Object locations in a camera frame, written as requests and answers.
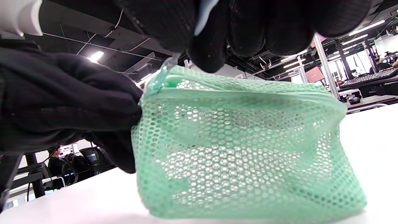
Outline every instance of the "chair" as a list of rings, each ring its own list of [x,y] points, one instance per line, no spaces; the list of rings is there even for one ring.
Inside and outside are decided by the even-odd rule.
[[[53,177],[46,165],[44,165],[41,172],[43,173],[44,177],[42,182],[45,191],[66,187],[64,176]]]
[[[115,168],[97,147],[81,149],[80,153],[88,160],[93,175],[98,175]]]

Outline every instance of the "desk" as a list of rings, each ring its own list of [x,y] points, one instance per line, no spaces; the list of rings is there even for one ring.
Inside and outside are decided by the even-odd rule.
[[[359,89],[356,88],[356,89],[344,90],[344,91],[339,92],[339,95],[344,96],[344,95],[348,95],[348,94],[355,93],[355,92],[359,92]]]
[[[364,107],[364,106],[369,106],[372,104],[380,104],[380,103],[386,103],[389,101],[393,101],[398,99],[398,96],[390,96],[390,95],[384,95],[384,96],[370,96],[366,98],[362,98],[360,103],[357,104],[350,104],[349,102],[344,103],[349,110],[359,108],[359,107]]]
[[[398,201],[397,127],[398,104],[350,114],[342,121],[341,142],[365,191],[368,206],[357,216],[334,224],[389,224],[396,221]],[[11,208],[0,214],[0,223],[42,224],[215,224],[261,221],[160,220],[141,204],[136,175],[115,168],[53,194]],[[71,215],[61,214],[71,208]]]
[[[342,88],[340,88],[340,90],[345,91],[345,90],[357,89],[357,88],[361,88],[361,87],[365,87],[365,86],[370,86],[370,85],[374,85],[374,84],[393,83],[393,82],[398,82],[398,75],[391,77],[389,79],[382,79],[382,80],[372,81],[372,82],[368,82],[368,83],[359,83],[359,84],[357,84],[355,86],[351,86],[351,87],[342,87]]]

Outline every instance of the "green mesh bag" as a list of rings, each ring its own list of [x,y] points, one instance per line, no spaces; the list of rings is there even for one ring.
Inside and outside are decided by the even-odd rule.
[[[139,193],[161,218],[318,223],[366,205],[322,86],[183,67],[153,78],[132,129]]]

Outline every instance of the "gloved hand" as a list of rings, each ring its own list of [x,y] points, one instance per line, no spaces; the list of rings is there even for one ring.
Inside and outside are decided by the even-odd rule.
[[[310,45],[315,32],[346,34],[365,18],[372,0],[219,0],[196,37],[200,0],[115,1],[142,34],[172,52],[186,50],[212,73],[225,63],[227,45],[243,57],[264,46],[276,55],[293,55]]]
[[[0,48],[0,84],[0,154],[90,138],[135,172],[130,129],[142,91],[129,78],[81,56]]]

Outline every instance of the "ceiling beam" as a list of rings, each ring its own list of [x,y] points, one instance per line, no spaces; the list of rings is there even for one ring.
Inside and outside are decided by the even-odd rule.
[[[100,20],[94,16],[90,16],[76,10],[72,10],[48,0],[43,0],[39,16],[41,22],[52,21],[100,35],[108,34],[110,31],[109,28],[115,26],[115,24]],[[109,37],[120,42],[133,45],[136,45],[147,39],[146,36],[123,27],[116,29],[112,34],[109,35]],[[118,42],[115,45],[123,46],[123,44]],[[163,49],[154,39],[149,39],[144,44],[140,45],[140,47],[149,49],[151,51],[157,51],[166,55],[172,55],[170,51]]]

